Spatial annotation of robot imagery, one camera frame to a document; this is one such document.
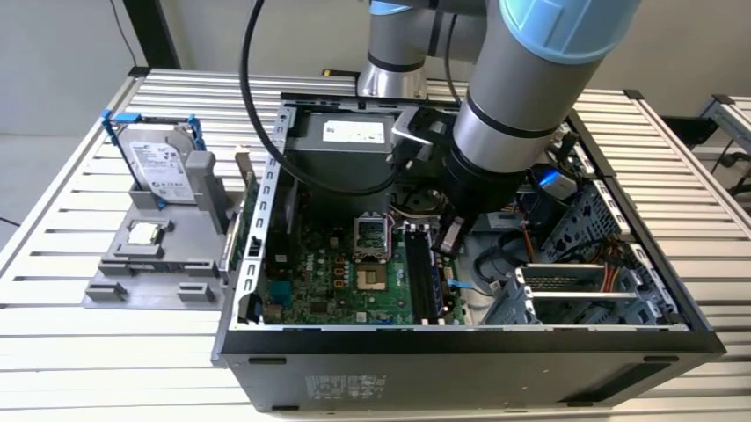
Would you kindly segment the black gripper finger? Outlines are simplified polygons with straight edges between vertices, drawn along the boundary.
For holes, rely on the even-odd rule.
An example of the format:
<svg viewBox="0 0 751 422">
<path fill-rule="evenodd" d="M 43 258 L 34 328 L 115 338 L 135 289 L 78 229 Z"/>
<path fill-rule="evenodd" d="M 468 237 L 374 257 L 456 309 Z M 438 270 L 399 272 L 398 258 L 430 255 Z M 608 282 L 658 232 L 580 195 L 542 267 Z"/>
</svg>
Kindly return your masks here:
<svg viewBox="0 0 751 422">
<path fill-rule="evenodd" d="M 440 223 L 440 229 L 436 236 L 436 251 L 444 256 L 455 256 L 462 245 L 464 220 L 460 216 L 455 216 L 447 222 Z"/>
</svg>

